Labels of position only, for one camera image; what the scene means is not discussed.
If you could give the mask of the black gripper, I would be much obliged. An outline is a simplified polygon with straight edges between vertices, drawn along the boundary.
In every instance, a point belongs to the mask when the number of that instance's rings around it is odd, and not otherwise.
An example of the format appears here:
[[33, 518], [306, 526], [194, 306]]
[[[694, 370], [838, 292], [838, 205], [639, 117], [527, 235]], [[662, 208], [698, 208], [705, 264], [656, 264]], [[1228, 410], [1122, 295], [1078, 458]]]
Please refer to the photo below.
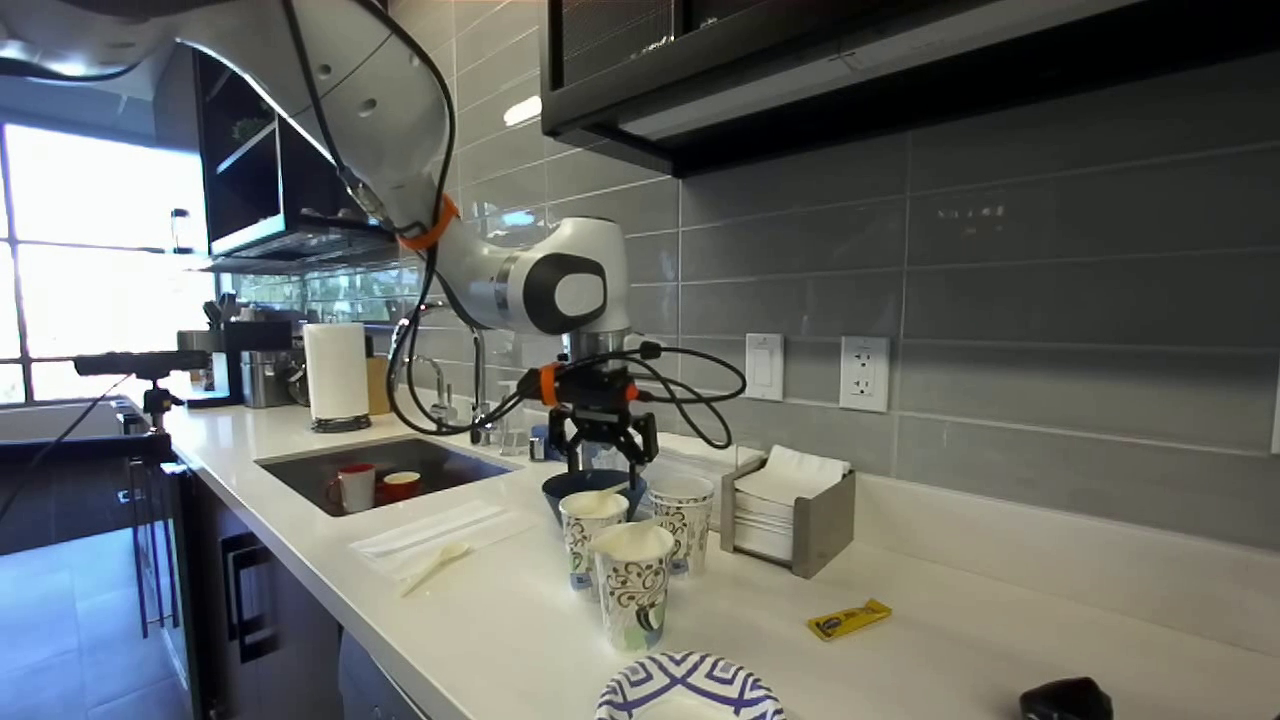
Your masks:
[[549, 460], [560, 460], [569, 472], [580, 472], [585, 444], [610, 444], [630, 466], [653, 466], [656, 415], [632, 411], [639, 402], [635, 382], [624, 370], [585, 363], [546, 363], [539, 370], [539, 403], [549, 410]]

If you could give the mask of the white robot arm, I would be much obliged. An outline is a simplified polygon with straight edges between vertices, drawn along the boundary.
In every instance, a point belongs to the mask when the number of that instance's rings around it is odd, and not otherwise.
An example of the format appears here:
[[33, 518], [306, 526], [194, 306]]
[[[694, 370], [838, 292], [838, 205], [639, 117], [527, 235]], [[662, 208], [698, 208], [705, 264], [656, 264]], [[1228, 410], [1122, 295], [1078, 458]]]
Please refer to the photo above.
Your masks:
[[630, 470], [656, 460], [656, 415], [624, 374], [630, 252], [611, 222], [564, 216], [527, 247], [480, 240], [444, 191], [458, 109], [438, 61], [372, 0], [0, 0], [5, 71], [117, 80], [163, 46], [239, 76], [339, 175], [357, 208], [426, 256], [472, 327], [569, 337], [569, 356], [519, 378], [488, 411], [549, 410], [549, 440]]

